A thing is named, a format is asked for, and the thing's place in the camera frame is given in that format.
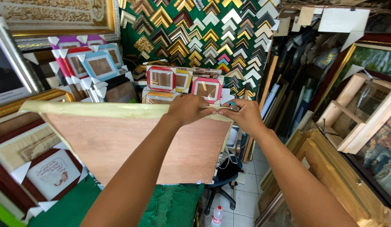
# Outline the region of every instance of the light blue picture frame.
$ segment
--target light blue picture frame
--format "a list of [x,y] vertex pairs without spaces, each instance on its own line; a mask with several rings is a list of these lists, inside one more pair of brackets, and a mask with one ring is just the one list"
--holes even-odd
[[[90,62],[95,61],[95,60],[101,60],[101,59],[105,59],[107,61],[111,71],[98,75],[98,72],[96,73],[92,69]],[[110,54],[108,54],[104,51],[97,51],[97,52],[86,54],[85,60],[82,62],[82,65],[90,77],[96,78],[102,82],[120,75],[118,73],[117,67],[114,64],[112,57],[110,56]]]
[[124,62],[122,61],[122,57],[121,57],[121,54],[120,54],[120,49],[116,45],[114,45],[112,43],[99,45],[99,50],[98,51],[104,51],[104,52],[110,54],[109,53],[110,50],[114,50],[114,52],[116,53],[116,57],[117,57],[117,60],[118,60],[118,63],[114,62],[116,67],[117,68],[122,67],[124,65]]

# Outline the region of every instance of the plastic bottle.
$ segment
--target plastic bottle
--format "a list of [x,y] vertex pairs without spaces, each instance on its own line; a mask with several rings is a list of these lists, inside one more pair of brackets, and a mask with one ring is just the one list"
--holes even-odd
[[211,227],[218,227],[221,226],[221,220],[223,216],[223,210],[221,206],[218,206],[214,209],[214,215],[211,220]]

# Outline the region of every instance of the white tile floor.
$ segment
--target white tile floor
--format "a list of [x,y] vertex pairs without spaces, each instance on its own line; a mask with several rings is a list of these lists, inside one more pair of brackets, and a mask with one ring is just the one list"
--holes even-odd
[[[246,183],[238,183],[234,189],[231,189],[229,184],[223,186],[223,189],[236,201],[235,210],[230,209],[230,203],[225,197],[221,194],[216,194],[206,221],[208,222],[209,220],[210,222],[214,208],[222,206],[224,216],[221,227],[252,227],[254,221],[260,215],[257,203],[263,191],[259,186],[259,181],[269,167],[266,157],[256,144],[253,161],[243,163],[242,169],[246,173]],[[205,203],[208,199],[207,196],[208,190],[205,189],[203,192],[203,201]]]

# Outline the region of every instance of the hand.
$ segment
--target hand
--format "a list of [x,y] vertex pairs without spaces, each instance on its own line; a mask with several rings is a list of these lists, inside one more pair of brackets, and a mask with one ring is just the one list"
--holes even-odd
[[181,127],[198,121],[205,116],[216,114],[217,111],[214,108],[201,109],[201,107],[209,105],[201,96],[184,94],[176,96],[165,115],[172,117]]
[[[248,133],[254,139],[257,138],[257,133],[266,128],[263,124],[263,120],[261,119],[259,105],[257,102],[244,99],[233,99],[231,102],[241,107],[239,112],[229,109],[219,109],[218,113],[231,118],[243,131]],[[222,106],[228,107],[229,102],[224,103]]]

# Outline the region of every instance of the green table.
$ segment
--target green table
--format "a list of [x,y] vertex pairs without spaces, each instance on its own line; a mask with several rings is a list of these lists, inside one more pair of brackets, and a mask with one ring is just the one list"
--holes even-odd
[[[138,226],[192,226],[203,189],[203,184],[157,185]],[[31,219],[28,226],[79,226],[100,192],[94,179],[87,176],[86,181],[81,181],[51,209]]]

